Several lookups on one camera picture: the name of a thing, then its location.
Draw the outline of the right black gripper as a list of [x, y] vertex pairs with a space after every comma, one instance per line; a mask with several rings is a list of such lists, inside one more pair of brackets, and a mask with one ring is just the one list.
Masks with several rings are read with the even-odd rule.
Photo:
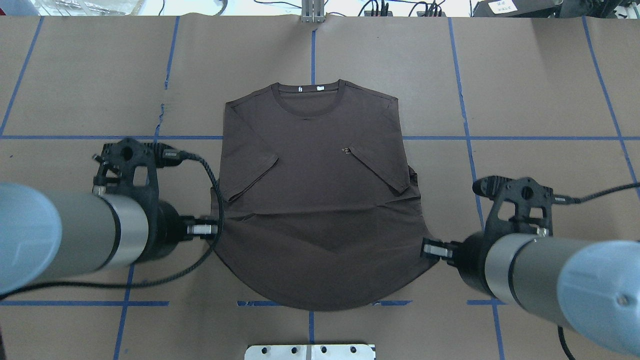
[[439, 239], [423, 239], [421, 256], [436, 256], [457, 269], [462, 281], [480, 293], [490, 294], [485, 276], [487, 251], [484, 234], [471, 234], [463, 241], [445, 243]]

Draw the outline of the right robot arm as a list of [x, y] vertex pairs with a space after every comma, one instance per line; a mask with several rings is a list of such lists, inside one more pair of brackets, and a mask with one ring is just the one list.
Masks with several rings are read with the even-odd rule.
[[638, 357], [639, 242], [508, 234], [485, 241], [423, 239], [472, 289], [516, 305], [600, 347]]

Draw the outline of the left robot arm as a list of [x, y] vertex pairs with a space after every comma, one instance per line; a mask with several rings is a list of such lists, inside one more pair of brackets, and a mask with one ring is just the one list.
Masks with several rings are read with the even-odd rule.
[[155, 261], [199, 237], [214, 248], [220, 221], [180, 215], [151, 186], [93, 193], [39, 191], [1, 184], [1, 298], [51, 287], [139, 289], [177, 280], [177, 274], [141, 284], [98, 284], [72, 277]]

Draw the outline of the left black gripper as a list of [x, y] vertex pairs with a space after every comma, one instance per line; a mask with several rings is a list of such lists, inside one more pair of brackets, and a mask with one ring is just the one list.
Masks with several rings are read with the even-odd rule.
[[173, 205], [164, 200], [159, 200], [151, 212], [148, 229], [146, 262], [166, 257], [179, 243], [191, 240], [192, 235], [214, 236], [218, 233], [216, 224], [195, 224], [193, 215], [179, 214]]

